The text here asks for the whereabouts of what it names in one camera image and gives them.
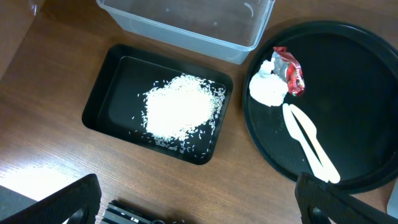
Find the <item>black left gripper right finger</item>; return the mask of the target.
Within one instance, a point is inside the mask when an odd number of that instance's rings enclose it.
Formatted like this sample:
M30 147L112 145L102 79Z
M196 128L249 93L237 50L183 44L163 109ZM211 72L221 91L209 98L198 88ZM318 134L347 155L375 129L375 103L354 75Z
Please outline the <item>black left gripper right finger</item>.
M397 219L339 191L309 173L297 179L295 198L303 224L397 224Z

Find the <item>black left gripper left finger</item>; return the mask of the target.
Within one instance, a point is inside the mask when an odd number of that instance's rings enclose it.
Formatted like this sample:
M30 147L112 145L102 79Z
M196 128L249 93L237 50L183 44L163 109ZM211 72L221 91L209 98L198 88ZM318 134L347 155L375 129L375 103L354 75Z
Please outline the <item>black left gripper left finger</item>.
M101 189L96 174L88 174L43 200L1 220L1 224L89 223L100 209Z

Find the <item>yellow plastic knife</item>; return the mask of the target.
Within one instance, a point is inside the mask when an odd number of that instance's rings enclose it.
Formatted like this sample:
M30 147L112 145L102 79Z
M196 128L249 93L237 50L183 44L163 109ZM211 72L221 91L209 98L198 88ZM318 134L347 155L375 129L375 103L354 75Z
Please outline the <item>yellow plastic knife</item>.
M290 110L294 114L294 116L298 119L300 124L302 125L303 129L305 130L309 140L314 147L314 150L317 153L317 156L320 160L321 165L323 166L326 175L328 176L329 180L333 184L337 184L340 181L340 174L333 165L330 158L327 156L326 152L322 148L321 144L317 139L317 128L312 122L312 120L297 106L290 104Z

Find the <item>white tissue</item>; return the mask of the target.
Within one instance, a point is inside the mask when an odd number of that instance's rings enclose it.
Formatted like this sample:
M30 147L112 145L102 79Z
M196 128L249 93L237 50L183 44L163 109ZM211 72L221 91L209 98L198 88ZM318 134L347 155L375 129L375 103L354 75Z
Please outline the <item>white tissue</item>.
M250 96L268 107L280 106L288 92L287 83L273 73L275 59L263 61L259 71L249 82Z

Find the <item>red snack wrapper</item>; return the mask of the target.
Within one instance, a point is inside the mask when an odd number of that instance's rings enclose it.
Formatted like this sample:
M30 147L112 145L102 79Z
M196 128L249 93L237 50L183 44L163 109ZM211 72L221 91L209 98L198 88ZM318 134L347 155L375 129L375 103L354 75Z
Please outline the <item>red snack wrapper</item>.
M288 92L293 96L300 96L305 91L302 67L298 60L287 51L287 47L273 47L273 73L286 82Z

